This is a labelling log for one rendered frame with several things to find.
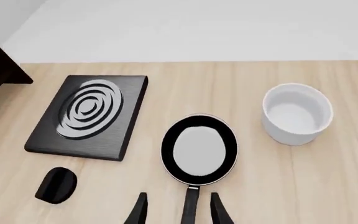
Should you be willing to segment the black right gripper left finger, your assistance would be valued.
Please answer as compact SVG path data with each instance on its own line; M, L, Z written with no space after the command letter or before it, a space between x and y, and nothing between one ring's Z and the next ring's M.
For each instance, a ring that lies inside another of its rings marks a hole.
M147 219L148 199L147 193L141 192L138 199L125 220L124 224L145 224Z

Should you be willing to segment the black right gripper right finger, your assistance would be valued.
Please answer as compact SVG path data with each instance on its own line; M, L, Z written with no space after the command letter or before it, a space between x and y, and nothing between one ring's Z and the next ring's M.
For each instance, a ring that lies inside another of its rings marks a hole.
M234 224L216 192L211 193L210 211L213 224Z

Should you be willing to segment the black frying pan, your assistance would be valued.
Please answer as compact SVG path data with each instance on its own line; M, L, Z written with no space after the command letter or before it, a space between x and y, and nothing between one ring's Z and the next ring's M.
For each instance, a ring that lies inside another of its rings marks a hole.
M171 177L188 186L180 224L195 224L200 188L232 171L238 157L237 138L222 119L191 114L167 130L160 157Z

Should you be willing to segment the round black stove knob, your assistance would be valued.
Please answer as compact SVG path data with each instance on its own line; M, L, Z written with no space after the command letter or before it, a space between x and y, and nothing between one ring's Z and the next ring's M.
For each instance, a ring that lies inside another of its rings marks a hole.
M71 197L77 186L77 176L65 167L54 167L45 175L35 198L57 205Z

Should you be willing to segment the flat black stove plate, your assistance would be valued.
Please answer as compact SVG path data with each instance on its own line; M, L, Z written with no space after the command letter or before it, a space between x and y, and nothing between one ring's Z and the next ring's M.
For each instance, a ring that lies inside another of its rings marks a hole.
M147 76L67 76L24 149L123 160L148 83Z

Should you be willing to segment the white ceramic bowl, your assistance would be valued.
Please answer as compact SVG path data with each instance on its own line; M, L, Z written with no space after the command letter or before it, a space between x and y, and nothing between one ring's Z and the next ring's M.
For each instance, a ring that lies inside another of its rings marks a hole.
M316 139L332 122L333 106L319 90L301 83L283 83L262 100L262 126L275 141L289 146Z

